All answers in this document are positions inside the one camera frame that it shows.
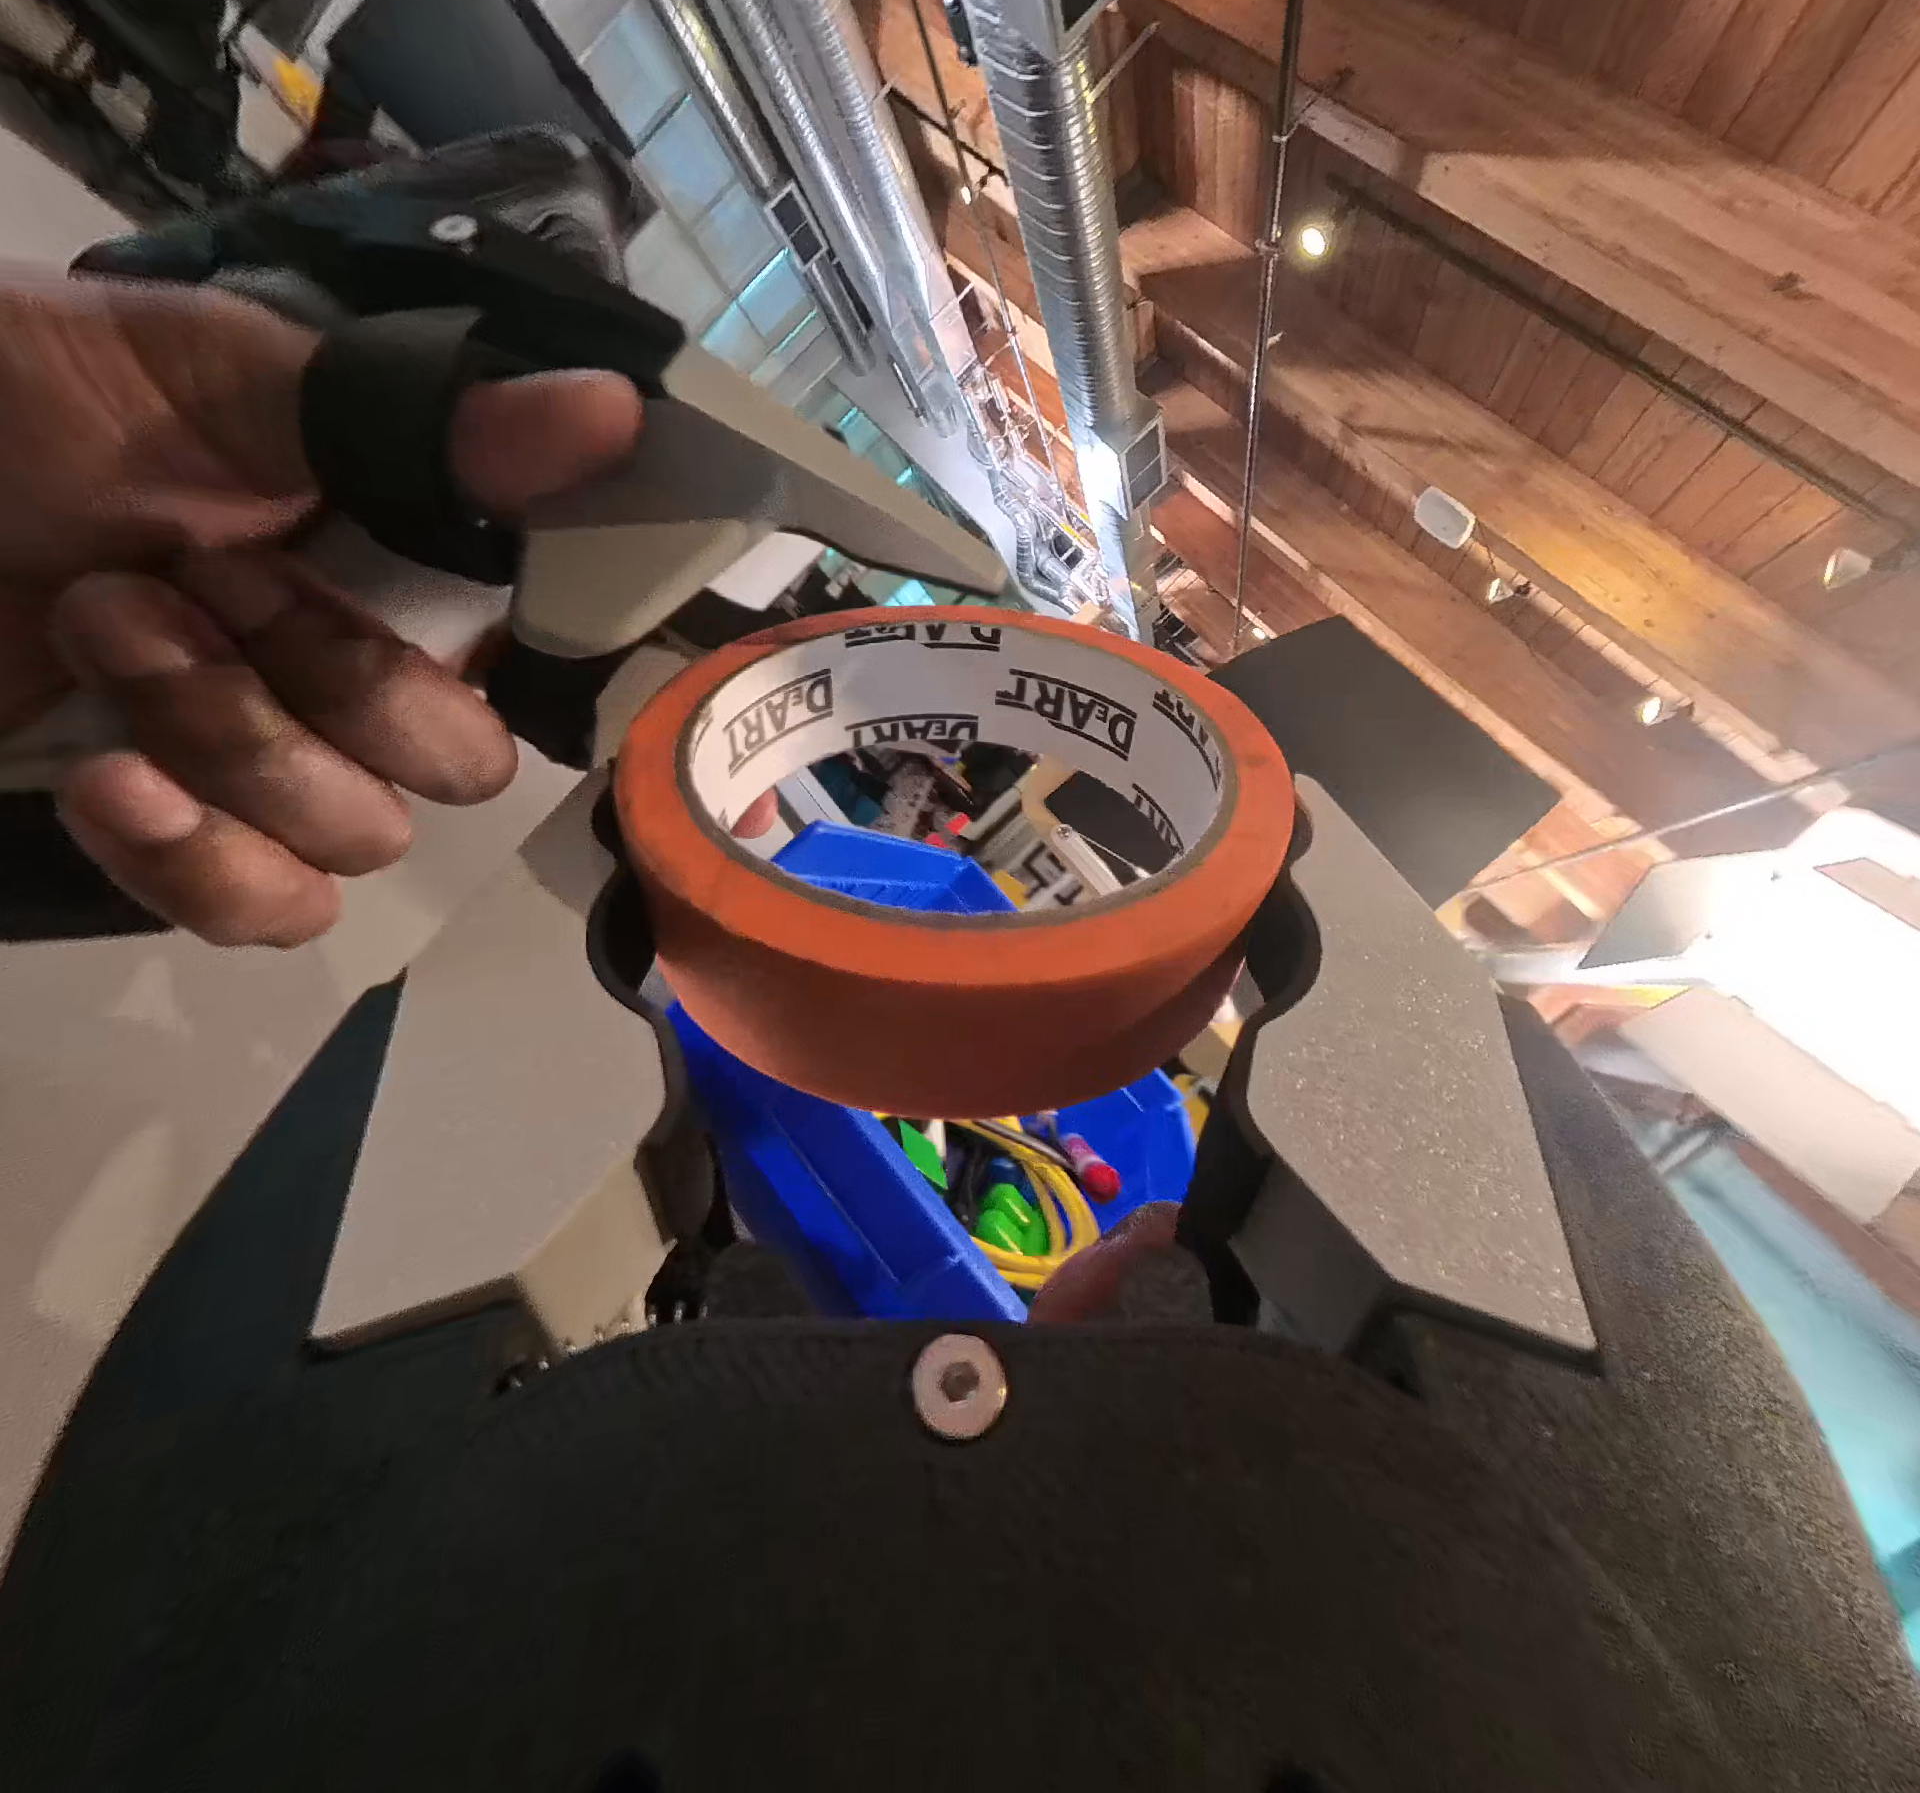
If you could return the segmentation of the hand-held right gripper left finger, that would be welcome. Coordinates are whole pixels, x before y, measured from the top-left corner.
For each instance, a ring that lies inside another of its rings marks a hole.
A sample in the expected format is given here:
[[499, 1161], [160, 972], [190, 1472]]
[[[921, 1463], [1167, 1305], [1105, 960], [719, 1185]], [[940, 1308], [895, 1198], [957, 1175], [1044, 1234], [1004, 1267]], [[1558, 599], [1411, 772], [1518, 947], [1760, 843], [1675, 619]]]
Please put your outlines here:
[[407, 965], [311, 1325], [357, 1347], [489, 1305], [533, 1347], [638, 1330], [695, 1223], [676, 1044], [588, 956], [614, 879], [581, 778]]

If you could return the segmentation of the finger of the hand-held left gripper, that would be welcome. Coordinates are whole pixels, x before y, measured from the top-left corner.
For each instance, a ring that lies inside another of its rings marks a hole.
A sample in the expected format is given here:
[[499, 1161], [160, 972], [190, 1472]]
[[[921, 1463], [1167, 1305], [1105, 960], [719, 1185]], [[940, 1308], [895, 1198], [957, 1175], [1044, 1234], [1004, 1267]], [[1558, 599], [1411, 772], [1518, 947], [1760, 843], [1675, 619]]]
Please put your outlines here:
[[772, 533], [975, 594], [995, 548], [730, 366], [685, 347], [625, 465], [522, 514], [517, 643], [578, 660], [635, 645]]

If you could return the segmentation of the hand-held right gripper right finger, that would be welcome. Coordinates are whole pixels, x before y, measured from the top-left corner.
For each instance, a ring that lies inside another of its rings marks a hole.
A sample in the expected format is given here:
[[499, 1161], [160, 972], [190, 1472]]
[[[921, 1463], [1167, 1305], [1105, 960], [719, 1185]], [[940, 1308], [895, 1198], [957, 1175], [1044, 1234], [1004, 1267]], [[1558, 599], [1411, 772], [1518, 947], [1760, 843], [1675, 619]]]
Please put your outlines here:
[[1312, 778], [1233, 991], [1185, 1190], [1217, 1310], [1329, 1355], [1423, 1315], [1595, 1359], [1491, 980]]

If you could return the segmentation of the blue plastic bin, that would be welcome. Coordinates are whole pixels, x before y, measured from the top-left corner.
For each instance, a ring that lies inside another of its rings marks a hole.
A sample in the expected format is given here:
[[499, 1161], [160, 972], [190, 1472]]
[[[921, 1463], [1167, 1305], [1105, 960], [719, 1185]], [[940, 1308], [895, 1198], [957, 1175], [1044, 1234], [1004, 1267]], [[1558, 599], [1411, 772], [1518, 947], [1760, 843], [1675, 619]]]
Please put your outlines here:
[[[802, 885], [901, 912], [1016, 910], [972, 857], [835, 820], [802, 829], [772, 864]], [[758, 1073], [711, 1040], [676, 1001], [667, 1019], [739, 1227], [786, 1262], [817, 1308], [891, 1320], [1024, 1320], [1018, 1284], [996, 1274], [972, 1223], [952, 1211], [966, 1194], [957, 1177], [948, 1185], [943, 1170], [934, 1185], [930, 1161], [901, 1147], [880, 1118]], [[1163, 1071], [1059, 1108], [1059, 1125], [1117, 1174], [1116, 1200], [1079, 1194], [1099, 1231], [1143, 1204], [1184, 1197], [1196, 1141]], [[1018, 1162], [999, 1147], [988, 1152], [975, 1185], [979, 1211], [1012, 1207], [1018, 1194], [1040, 1231], [1043, 1207]]]

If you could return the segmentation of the orange tape roll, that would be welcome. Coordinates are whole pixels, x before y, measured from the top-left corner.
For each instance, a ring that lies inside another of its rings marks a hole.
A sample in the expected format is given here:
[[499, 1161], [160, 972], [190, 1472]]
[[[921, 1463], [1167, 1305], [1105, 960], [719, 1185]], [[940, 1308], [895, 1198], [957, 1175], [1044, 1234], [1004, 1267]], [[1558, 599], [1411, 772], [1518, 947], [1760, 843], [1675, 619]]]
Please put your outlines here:
[[[1167, 850], [1055, 912], [938, 914], [815, 886], [735, 818], [860, 749], [1022, 749]], [[1294, 777], [1217, 678], [1102, 629], [972, 604], [762, 629], [640, 704], [612, 804], [659, 974], [749, 1067], [830, 1101], [975, 1118], [1101, 1096], [1198, 1034], [1282, 879]]]

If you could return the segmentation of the person's left hand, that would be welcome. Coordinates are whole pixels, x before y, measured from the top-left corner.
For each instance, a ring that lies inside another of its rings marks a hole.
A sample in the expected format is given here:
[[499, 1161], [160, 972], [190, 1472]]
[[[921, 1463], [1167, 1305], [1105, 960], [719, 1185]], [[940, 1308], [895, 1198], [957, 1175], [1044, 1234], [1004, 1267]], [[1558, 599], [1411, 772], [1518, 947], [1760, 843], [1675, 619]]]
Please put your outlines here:
[[144, 912], [226, 947], [331, 928], [473, 806], [515, 740], [466, 680], [293, 556], [315, 339], [219, 291], [19, 270], [2, 295], [2, 725], [88, 696], [117, 747], [57, 820]]

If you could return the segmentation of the studio light panel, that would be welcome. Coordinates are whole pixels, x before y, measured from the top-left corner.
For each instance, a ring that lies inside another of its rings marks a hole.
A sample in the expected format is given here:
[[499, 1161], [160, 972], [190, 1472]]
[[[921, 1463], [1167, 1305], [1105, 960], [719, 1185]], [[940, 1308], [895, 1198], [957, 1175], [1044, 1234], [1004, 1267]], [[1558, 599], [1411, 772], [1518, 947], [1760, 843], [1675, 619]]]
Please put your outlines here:
[[1574, 972], [1675, 988], [1636, 1049], [1871, 1225], [1916, 1192], [1916, 893], [1916, 826], [1846, 806], [1774, 851], [1651, 866]]

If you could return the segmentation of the silver ceiling duct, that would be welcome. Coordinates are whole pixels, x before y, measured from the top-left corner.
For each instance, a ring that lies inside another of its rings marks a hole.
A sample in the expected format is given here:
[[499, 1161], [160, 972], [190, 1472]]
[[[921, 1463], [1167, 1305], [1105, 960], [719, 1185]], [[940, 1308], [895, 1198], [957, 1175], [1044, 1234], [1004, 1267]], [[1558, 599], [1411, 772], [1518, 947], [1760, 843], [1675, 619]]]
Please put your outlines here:
[[921, 463], [960, 498], [996, 483], [993, 428], [977, 416], [979, 361], [924, 201], [903, 157], [884, 84], [851, 0], [655, 0], [734, 147], [771, 183], [774, 219], [821, 246], [791, 249], [839, 307], [835, 334], [856, 370], [891, 372], [924, 428]]
[[1091, 31], [1116, 0], [961, 2], [1109, 609], [1148, 642], [1159, 599], [1146, 506], [1167, 483], [1165, 437], [1161, 416], [1136, 384], [1091, 58]]

